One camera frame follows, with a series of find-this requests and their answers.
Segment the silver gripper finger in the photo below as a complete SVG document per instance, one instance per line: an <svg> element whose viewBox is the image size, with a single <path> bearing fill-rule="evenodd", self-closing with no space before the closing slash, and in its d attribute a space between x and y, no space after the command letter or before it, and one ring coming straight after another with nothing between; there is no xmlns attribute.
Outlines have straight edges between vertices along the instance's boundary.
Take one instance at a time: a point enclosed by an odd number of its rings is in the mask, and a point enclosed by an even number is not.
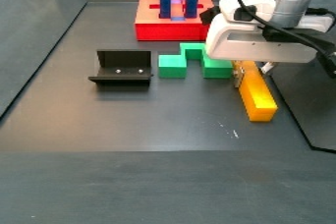
<svg viewBox="0 0 336 224"><path fill-rule="evenodd" d="M235 88L239 87L243 78L243 69L241 66L235 66L233 70L233 85Z"/></svg>
<svg viewBox="0 0 336 224"><path fill-rule="evenodd" d="M277 64L274 62L267 62L262 67L261 67L261 72L263 75L269 75L275 68Z"/></svg>

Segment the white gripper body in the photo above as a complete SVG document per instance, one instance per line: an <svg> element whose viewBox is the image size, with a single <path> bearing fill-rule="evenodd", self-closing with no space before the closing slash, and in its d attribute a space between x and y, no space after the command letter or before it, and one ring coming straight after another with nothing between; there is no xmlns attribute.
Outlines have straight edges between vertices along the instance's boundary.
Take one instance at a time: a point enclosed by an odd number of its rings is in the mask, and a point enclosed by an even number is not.
<svg viewBox="0 0 336 224"><path fill-rule="evenodd" d="M331 26L326 15L306 14L310 0L241 0L251 13L274 26L306 35L325 34ZM211 59L307 63L317 52L286 35L271 38L262 25L242 14L237 0L218 0L218 13L209 23L206 53Z"/></svg>

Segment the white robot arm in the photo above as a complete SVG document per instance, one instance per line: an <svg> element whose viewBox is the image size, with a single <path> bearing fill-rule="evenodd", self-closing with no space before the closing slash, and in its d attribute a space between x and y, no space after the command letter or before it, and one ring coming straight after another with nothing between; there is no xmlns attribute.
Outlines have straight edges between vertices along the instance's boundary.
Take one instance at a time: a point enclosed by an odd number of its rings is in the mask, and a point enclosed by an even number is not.
<svg viewBox="0 0 336 224"><path fill-rule="evenodd" d="M218 0L199 18L209 27L206 53L211 59L234 62L234 82L246 76L245 61L263 65L266 74L279 63L317 60L336 77L336 44L327 31L336 17L309 7L310 0Z"/></svg>

